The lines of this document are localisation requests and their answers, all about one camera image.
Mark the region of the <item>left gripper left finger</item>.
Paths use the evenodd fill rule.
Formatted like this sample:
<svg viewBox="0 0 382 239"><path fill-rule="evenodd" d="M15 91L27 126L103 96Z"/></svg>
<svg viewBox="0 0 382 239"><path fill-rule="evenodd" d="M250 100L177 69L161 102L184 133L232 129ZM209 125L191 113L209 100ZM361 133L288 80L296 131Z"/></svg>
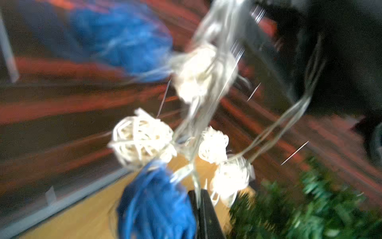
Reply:
<svg viewBox="0 0 382 239"><path fill-rule="evenodd" d="M196 199L195 191L190 190L188 192L188 197L189 197L191 205L192 205L193 215L194 215L195 222L196 222L196 233L195 233L194 239L200 239L200 215L199 215L199 209L197 206L197 199Z"/></svg>

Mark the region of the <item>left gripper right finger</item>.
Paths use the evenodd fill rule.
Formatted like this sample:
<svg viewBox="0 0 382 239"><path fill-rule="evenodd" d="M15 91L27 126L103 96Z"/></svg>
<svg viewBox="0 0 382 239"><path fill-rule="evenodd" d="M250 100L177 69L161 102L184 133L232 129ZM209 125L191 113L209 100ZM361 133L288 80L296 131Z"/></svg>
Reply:
<svg viewBox="0 0 382 239"><path fill-rule="evenodd" d="M225 239L214 206L208 191L201 190L201 204L199 208L199 238Z"/></svg>

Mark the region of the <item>decorated christmas tree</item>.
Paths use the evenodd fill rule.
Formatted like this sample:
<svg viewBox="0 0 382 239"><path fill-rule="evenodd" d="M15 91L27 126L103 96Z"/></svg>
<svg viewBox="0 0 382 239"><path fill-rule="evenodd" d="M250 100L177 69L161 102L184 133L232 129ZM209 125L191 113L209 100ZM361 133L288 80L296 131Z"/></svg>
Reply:
<svg viewBox="0 0 382 239"><path fill-rule="evenodd" d="M240 194L229 211L228 238L381 238L382 215L363 208L363 194L336 182L315 158L306 163L298 193L265 180L256 194Z"/></svg>

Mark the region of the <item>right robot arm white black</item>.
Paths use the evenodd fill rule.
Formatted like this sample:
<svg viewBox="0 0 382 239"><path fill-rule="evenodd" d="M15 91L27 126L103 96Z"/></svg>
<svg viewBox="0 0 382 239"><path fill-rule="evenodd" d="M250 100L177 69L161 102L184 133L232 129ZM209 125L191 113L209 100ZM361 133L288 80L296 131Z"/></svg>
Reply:
<svg viewBox="0 0 382 239"><path fill-rule="evenodd" d="M289 102L303 95L308 63L324 63L307 113L362 115L355 129L381 166L381 1L252 1L249 12L246 42Z"/></svg>

